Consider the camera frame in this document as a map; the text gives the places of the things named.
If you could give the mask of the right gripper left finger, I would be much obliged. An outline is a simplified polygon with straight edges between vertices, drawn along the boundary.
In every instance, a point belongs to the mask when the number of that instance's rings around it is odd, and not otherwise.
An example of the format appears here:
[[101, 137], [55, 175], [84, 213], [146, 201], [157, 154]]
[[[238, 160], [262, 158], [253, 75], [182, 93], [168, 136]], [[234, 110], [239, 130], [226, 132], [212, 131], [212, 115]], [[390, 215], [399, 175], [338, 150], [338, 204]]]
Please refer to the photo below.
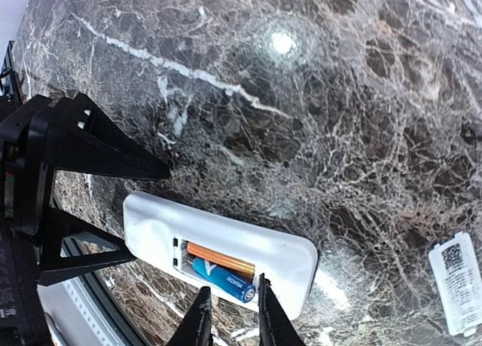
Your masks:
[[199, 289], [191, 306], [177, 330], [166, 346], [211, 346], [212, 337], [212, 298], [211, 289]]

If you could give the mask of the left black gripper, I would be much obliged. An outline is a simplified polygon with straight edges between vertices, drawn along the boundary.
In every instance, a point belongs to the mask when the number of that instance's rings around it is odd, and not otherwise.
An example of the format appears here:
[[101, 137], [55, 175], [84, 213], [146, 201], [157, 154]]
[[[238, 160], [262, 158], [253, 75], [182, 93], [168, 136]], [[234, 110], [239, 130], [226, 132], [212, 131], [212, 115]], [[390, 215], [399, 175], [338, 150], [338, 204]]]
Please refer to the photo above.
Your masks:
[[50, 345], [38, 285], [136, 257], [124, 240], [51, 206], [53, 168], [127, 179], [170, 177], [84, 93], [1, 100], [1, 343]]

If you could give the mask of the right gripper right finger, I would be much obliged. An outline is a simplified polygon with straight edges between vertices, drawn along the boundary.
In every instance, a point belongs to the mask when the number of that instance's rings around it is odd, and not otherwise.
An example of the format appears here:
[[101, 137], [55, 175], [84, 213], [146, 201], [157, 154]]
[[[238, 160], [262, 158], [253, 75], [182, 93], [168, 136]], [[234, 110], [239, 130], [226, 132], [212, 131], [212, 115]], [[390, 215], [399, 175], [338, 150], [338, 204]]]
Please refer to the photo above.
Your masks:
[[276, 295], [270, 281], [261, 274], [258, 286], [259, 345], [305, 346], [295, 331]]

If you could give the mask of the blue battery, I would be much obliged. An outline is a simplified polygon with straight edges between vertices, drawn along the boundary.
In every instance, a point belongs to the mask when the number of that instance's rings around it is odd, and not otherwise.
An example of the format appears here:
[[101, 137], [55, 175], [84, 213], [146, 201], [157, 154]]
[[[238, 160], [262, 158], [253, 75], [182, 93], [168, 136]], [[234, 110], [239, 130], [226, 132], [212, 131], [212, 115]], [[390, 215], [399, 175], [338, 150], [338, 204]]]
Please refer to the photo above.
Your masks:
[[204, 279], [233, 296], [242, 303], [250, 302], [256, 288], [248, 281], [236, 276], [232, 271], [199, 257], [193, 257], [191, 267]]

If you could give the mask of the orange battery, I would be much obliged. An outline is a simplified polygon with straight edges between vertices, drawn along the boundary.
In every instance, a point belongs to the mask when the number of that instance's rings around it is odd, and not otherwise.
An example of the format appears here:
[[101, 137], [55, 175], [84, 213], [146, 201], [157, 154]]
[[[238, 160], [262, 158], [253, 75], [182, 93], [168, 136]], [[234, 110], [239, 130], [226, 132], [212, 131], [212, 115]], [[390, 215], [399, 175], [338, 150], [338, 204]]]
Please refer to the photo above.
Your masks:
[[227, 256], [223, 253], [205, 248], [192, 242], [187, 243], [187, 251], [193, 256], [197, 256], [206, 261], [213, 262], [217, 265], [232, 269], [236, 272], [253, 276], [255, 274], [255, 266], [252, 263], [241, 259]]

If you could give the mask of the white remote control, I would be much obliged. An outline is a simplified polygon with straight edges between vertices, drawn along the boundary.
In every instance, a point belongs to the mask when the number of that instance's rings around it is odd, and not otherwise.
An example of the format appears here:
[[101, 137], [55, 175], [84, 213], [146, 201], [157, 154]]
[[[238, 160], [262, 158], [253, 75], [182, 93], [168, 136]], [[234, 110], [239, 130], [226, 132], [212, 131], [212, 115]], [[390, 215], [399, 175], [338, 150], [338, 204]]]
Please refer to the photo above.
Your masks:
[[149, 265], [192, 286], [210, 286], [217, 297], [256, 311], [257, 300], [243, 302], [202, 277], [187, 262], [198, 246], [251, 265], [252, 284], [265, 276], [290, 320], [307, 301], [316, 270], [317, 251], [306, 238], [168, 201], [144, 192], [123, 203], [125, 244]]

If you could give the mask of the white battery cover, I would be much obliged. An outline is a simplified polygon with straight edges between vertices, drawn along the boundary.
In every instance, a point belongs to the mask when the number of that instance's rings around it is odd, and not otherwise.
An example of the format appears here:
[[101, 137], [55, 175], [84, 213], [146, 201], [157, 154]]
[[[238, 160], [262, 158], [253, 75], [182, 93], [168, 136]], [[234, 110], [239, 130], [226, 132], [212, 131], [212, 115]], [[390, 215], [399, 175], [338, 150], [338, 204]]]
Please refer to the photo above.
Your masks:
[[429, 251], [429, 264], [451, 336], [481, 325], [481, 275], [470, 234], [459, 232]]

